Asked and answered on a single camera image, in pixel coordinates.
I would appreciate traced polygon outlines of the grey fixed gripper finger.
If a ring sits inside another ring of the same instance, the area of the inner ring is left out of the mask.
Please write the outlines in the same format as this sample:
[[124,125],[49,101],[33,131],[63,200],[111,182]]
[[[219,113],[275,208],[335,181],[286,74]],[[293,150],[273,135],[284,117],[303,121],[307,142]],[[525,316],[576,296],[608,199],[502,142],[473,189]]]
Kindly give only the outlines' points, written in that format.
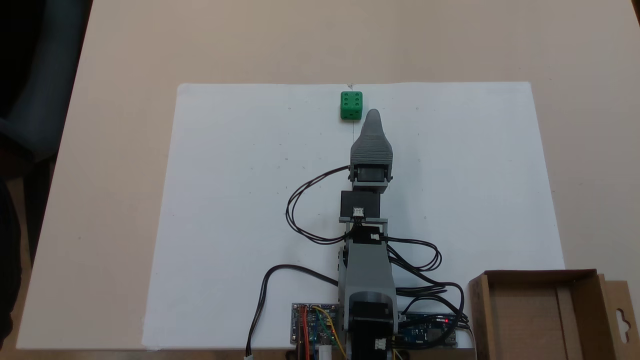
[[350,147],[350,165],[391,166],[393,148],[386,137],[381,114],[370,109],[361,126],[359,137]]

